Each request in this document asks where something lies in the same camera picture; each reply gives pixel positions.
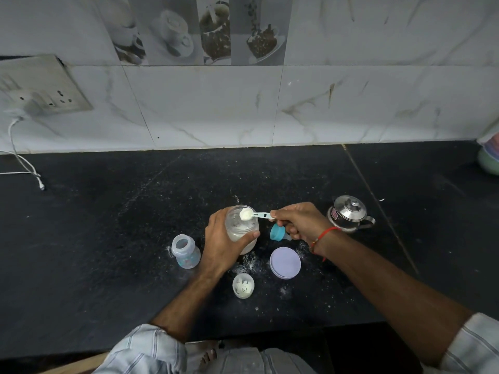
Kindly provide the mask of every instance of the metal kettle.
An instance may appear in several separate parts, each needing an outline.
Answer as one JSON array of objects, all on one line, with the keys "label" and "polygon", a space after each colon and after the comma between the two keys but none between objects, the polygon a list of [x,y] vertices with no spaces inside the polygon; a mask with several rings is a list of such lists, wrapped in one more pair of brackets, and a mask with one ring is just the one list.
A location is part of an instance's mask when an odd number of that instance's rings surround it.
[{"label": "metal kettle", "polygon": [[327,218],[343,232],[352,233],[358,229],[371,228],[376,220],[367,215],[367,208],[358,198],[341,195],[329,207]]}]

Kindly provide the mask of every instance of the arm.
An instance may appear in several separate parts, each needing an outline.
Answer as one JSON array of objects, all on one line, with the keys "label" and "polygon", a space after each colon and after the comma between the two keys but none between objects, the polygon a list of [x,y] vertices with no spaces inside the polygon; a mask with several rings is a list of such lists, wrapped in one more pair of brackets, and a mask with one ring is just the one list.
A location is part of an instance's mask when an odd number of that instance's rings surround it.
[{"label": "arm", "polygon": [[151,321],[151,324],[164,329],[170,336],[183,343],[206,297],[223,274],[235,264],[244,247],[260,235],[259,232],[249,232],[240,240],[231,241],[225,229],[225,217],[230,209],[231,207],[227,207],[209,217],[199,272]]},{"label": "arm", "polygon": [[[309,245],[331,223],[313,204],[271,212],[294,239]],[[419,359],[438,366],[472,311],[408,276],[379,254],[338,230],[327,233],[314,252],[338,266],[383,314]]]}]

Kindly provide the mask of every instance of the charger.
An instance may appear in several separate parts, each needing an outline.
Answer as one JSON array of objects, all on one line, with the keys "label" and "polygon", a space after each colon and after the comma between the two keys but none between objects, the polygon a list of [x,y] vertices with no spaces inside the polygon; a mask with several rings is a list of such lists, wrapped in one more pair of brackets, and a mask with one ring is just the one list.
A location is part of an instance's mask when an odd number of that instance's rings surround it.
[{"label": "charger", "polygon": [[16,145],[14,144],[14,139],[12,138],[12,128],[16,125],[16,123],[25,119],[32,119],[33,117],[39,115],[42,112],[41,102],[39,100],[41,100],[41,97],[37,93],[30,93],[29,95],[25,97],[20,97],[19,100],[12,102],[9,105],[9,107],[3,111],[7,115],[12,117],[12,122],[9,125],[9,139],[10,143],[12,144],[13,152],[4,151],[4,150],[0,150],[0,152],[5,152],[14,155],[17,161],[22,165],[24,169],[26,169],[26,171],[5,172],[5,173],[0,173],[0,175],[19,175],[22,173],[27,173],[29,175],[33,175],[36,178],[40,190],[45,190],[45,185],[43,184],[43,182],[41,182],[40,173],[36,171],[33,164],[31,164],[26,158],[22,157],[17,153]]}]

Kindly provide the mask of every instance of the green object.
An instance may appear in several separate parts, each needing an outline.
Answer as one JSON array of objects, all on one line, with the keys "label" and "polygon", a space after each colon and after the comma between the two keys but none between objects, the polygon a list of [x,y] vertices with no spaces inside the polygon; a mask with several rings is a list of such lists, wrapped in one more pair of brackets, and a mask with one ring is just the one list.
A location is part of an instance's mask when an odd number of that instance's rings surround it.
[{"label": "green object", "polygon": [[499,162],[490,156],[483,147],[478,151],[478,164],[491,175],[499,176]]}]

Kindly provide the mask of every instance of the steel lid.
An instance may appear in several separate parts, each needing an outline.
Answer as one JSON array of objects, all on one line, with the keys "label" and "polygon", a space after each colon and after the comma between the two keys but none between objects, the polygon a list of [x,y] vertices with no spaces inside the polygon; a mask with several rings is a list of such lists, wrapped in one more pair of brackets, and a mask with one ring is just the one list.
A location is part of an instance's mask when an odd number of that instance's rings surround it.
[{"label": "steel lid", "polygon": [[351,195],[341,195],[335,199],[334,208],[343,218],[352,222],[360,222],[367,215],[364,203]]}]

